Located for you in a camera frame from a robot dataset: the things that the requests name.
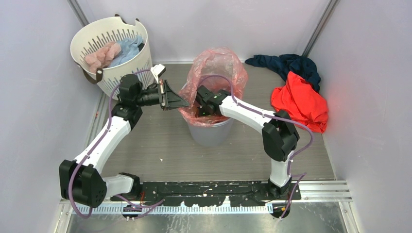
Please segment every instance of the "pile of clothes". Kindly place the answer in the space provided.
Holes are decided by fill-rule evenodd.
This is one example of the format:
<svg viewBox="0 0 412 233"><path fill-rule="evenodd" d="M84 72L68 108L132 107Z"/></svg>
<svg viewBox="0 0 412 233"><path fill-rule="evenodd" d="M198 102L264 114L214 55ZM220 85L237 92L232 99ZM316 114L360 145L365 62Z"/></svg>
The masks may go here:
<svg viewBox="0 0 412 233"><path fill-rule="evenodd" d="M139 54L143 46L143 38L140 35L134 39L110 41L96 52L87 55L85 61L90 72L96 73L98 68L115 67L130 61Z"/></svg>
<svg viewBox="0 0 412 233"><path fill-rule="evenodd" d="M328 108L326 100L319 95L321 78L311 59L296 54L279 57L255 55L245 63L266 67L286 82L284 87L275 88L272 93L271 105L276 111L285 110L292 120L306 125L313 132L325 132Z"/></svg>

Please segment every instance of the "red plastic bag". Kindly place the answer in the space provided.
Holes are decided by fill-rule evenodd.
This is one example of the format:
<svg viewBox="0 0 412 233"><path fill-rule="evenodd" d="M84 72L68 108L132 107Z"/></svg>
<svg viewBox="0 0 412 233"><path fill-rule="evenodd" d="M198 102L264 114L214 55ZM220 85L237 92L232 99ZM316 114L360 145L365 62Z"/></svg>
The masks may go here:
<svg viewBox="0 0 412 233"><path fill-rule="evenodd" d="M211 127L215 123L227 120L225 116L201 116L198 117L199 104L196 103L196 90L200 85L217 92L220 89L230 92L230 85L227 80L220 77L211 77L213 74L223 75L232 80L235 96L239 99L243 97L243 90L247 82L247 73L236 54L228 48L212 48L202 52L193 61L189 71L186 85L180 90L179 95L186 99L190 106L179 108L183 118L191 125L201 127Z"/></svg>

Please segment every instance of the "white wall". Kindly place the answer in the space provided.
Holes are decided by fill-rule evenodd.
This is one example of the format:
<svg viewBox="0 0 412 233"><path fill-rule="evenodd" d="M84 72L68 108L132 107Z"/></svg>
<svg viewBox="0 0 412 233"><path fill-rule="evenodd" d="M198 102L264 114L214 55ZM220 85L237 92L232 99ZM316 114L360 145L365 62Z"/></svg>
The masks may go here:
<svg viewBox="0 0 412 233"><path fill-rule="evenodd" d="M340 1L309 55L330 109L325 142L367 233L412 229L411 11Z"/></svg>
<svg viewBox="0 0 412 233"><path fill-rule="evenodd" d="M101 92L71 59L81 25L65 0L7 1L0 13L0 231L45 233L58 167L84 149Z"/></svg>
<svg viewBox="0 0 412 233"><path fill-rule="evenodd" d="M78 0L89 21L139 18L153 61L184 62L228 46L241 60L254 54L301 54L329 0Z"/></svg>

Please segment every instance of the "gray wood surface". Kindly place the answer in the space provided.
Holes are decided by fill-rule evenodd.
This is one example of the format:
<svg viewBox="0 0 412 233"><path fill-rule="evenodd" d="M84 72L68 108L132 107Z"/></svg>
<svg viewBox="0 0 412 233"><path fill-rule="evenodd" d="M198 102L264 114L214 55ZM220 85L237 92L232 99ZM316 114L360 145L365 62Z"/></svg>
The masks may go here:
<svg viewBox="0 0 412 233"><path fill-rule="evenodd" d="M249 81L243 100L272 110L270 95L275 87L285 83L268 69L244 66ZM177 91L186 82L190 67L191 64L166 65L162 78ZM300 148L308 143L309 134L298 131ZM220 146L206 148L192 139L179 111L164 112L159 106L148 106L108 159L103 176L128 172L143 181L266 180L270 171L261 135L252 128L235 121L231 134ZM312 146L294 159L292 172L307 172L306 179L334 179L321 134L316 133Z"/></svg>

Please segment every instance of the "pink cloth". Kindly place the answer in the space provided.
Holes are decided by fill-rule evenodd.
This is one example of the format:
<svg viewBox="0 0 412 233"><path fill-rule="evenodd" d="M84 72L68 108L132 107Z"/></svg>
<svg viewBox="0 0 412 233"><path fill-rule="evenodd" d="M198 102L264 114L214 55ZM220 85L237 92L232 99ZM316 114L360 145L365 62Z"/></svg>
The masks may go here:
<svg viewBox="0 0 412 233"><path fill-rule="evenodd" d="M98 49L97 52L87 55L85 61L90 66L90 72L96 73L97 68L108 67L120 51L120 45L110 41Z"/></svg>

